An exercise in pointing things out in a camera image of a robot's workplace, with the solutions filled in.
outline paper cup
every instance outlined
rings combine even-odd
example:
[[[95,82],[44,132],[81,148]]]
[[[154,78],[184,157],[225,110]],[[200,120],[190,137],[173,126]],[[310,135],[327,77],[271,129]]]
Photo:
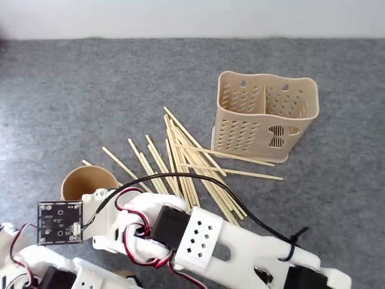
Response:
[[[97,166],[79,167],[70,172],[61,185],[61,200],[81,200],[83,194],[93,194],[98,188],[117,188],[114,175]]]

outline perforated plastic container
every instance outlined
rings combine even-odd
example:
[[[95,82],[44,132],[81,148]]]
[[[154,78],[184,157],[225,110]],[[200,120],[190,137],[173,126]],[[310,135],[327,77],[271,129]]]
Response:
[[[319,114],[311,78],[221,73],[212,149],[283,163]]]

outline cable tie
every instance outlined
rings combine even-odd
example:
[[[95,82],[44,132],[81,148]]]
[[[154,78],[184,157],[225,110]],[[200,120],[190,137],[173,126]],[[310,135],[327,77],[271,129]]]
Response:
[[[290,247],[289,255],[286,258],[279,258],[279,261],[288,262],[288,261],[291,260],[291,258],[294,255],[294,250],[295,250],[295,247],[296,247],[296,245],[298,243],[299,237],[301,235],[303,235],[307,230],[309,230],[309,227],[303,227],[297,233],[295,233],[294,235],[290,236],[290,245],[291,245],[291,247]]]

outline carpet floor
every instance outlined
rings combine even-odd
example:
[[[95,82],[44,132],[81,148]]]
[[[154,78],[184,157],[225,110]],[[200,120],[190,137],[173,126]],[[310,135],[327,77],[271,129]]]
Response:
[[[323,267],[349,274],[353,288],[382,288],[384,67],[385,40],[0,42],[1,221],[36,222],[36,203],[57,200],[62,180],[83,158],[130,181],[103,145],[144,176],[127,138],[149,155],[148,134],[165,155],[164,105],[208,148],[224,70],[308,76],[318,83],[321,112],[287,162],[273,168],[218,162],[283,176],[279,182],[230,175],[227,183],[283,234],[309,226],[301,246]],[[220,214],[198,188],[203,207]],[[250,219],[241,225],[266,234]],[[146,288],[195,288],[167,269],[140,268],[123,255],[93,250],[89,241],[52,248],[109,270],[132,270]]]

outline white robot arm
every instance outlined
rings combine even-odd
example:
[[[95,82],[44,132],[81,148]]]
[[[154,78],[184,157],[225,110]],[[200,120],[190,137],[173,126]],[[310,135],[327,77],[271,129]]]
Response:
[[[236,289],[303,289],[309,286],[314,289],[351,288],[349,276],[336,269],[322,268],[316,255],[296,247],[289,261],[280,261],[292,249],[287,242],[233,226],[201,208],[194,207],[188,212],[184,200],[176,196],[123,190],[95,215],[99,205],[111,193],[100,189],[94,194],[83,195],[82,202],[75,202],[77,205],[71,202],[45,202],[40,207],[45,211],[44,216],[51,216],[50,211],[53,216],[59,212],[63,219],[66,217],[66,212],[60,212],[63,206],[82,211],[80,222],[73,222],[71,230],[66,231],[62,226],[60,240],[66,237],[66,243],[80,243],[93,238],[95,249],[128,255],[139,265],[160,267],[168,264],[174,272],[200,288],[205,286],[181,270]],[[41,215],[38,224],[39,242],[58,244],[60,241],[49,240],[53,233],[55,238],[60,235],[54,228],[57,223],[48,224],[52,226],[51,229],[45,225]],[[9,251],[14,234],[0,232],[0,268],[3,266],[0,278],[6,276],[8,282],[25,272],[24,268],[11,262],[4,254]],[[214,247],[218,243],[230,249],[231,257],[228,261],[213,256]],[[15,248],[16,251],[15,258],[21,259],[39,277],[38,281],[45,278],[53,265],[57,270],[70,272],[74,277],[68,289],[139,288],[133,280],[121,278],[81,259],[65,259],[46,247],[28,246],[23,249],[21,246],[17,250]],[[9,288],[22,288],[20,285],[25,282],[26,276],[23,279],[20,277],[19,282]]]

